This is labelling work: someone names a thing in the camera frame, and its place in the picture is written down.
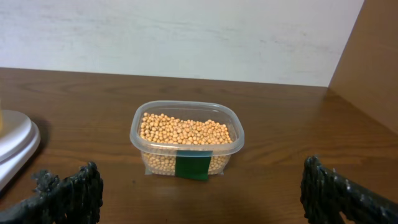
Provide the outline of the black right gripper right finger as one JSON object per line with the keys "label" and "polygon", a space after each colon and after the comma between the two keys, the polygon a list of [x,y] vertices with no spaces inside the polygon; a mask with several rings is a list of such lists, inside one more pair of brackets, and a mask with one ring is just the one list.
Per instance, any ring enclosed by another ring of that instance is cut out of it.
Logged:
{"label": "black right gripper right finger", "polygon": [[397,204],[325,167],[305,159],[300,202],[309,223],[397,223]]}

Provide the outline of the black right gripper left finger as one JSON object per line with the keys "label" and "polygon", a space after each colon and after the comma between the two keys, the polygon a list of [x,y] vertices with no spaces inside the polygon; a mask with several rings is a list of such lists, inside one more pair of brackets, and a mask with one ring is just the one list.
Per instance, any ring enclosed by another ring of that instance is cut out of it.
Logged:
{"label": "black right gripper left finger", "polygon": [[32,178],[35,195],[1,212],[1,223],[87,223],[100,221],[104,183],[94,162],[60,179],[48,170]]}

